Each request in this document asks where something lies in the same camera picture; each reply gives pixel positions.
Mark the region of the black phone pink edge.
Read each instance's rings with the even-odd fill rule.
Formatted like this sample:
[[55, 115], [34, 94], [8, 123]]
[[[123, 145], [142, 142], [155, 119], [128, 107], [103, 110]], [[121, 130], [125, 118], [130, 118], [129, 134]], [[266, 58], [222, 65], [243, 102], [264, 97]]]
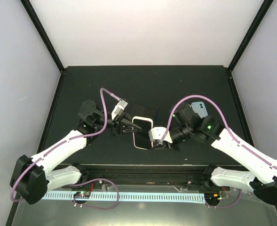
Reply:
[[133, 105], [130, 115], [133, 117], [135, 117], [135, 116], [143, 117], [144, 111], [145, 111], [145, 107], [140, 106], [140, 105]]

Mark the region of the blue phone black screen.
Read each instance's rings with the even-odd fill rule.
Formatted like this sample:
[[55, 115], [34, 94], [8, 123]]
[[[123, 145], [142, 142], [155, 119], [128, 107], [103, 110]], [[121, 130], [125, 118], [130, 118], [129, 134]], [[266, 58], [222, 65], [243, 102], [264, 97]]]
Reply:
[[147, 106], [145, 106], [143, 116], [145, 118], [149, 118], [149, 119], [152, 119], [153, 121], [155, 121], [157, 111], [158, 111], [157, 106], [147, 105]]

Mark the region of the light blue phone case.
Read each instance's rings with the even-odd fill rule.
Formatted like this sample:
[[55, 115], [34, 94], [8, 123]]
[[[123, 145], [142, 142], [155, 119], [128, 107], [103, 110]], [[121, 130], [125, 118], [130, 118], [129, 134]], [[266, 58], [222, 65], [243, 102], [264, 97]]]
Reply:
[[205, 103], [202, 101], [192, 102], [191, 108], [195, 113], [197, 113], [200, 116], [200, 118], [205, 118], [206, 116], [208, 116]]

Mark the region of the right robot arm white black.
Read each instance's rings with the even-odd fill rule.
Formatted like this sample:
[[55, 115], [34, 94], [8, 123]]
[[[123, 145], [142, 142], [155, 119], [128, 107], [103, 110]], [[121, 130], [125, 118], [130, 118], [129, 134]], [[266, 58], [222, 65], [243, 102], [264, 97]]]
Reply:
[[245, 142], [216, 118], [200, 117], [188, 103], [181, 103], [172, 118], [179, 124], [177, 128], [154, 127], [149, 130], [155, 148], [175, 149], [179, 143], [191, 138], [225, 153], [246, 168], [238, 171], [211, 167], [201, 178], [205, 189], [212, 190], [216, 186], [238, 188], [255, 194], [267, 204], [277, 204], [277, 160]]

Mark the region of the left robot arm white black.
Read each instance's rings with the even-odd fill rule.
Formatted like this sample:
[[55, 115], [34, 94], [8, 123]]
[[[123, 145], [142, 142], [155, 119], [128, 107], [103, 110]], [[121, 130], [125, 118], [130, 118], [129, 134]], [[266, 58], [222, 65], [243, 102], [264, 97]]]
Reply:
[[109, 118], [107, 111], [101, 110], [94, 101], [84, 101], [75, 129], [48, 149], [31, 157], [22, 155], [17, 159], [9, 183], [12, 188], [11, 200], [16, 202], [14, 194], [18, 194], [28, 204], [35, 204], [48, 191], [56, 188], [69, 184], [85, 187], [89, 177], [80, 164], [74, 163], [59, 170], [56, 167], [77, 151], [91, 145], [105, 129], [111, 129], [112, 134], [140, 132], [142, 128], [134, 124], [125, 112], [126, 106], [127, 102], [120, 100], [111, 113], [113, 118]]

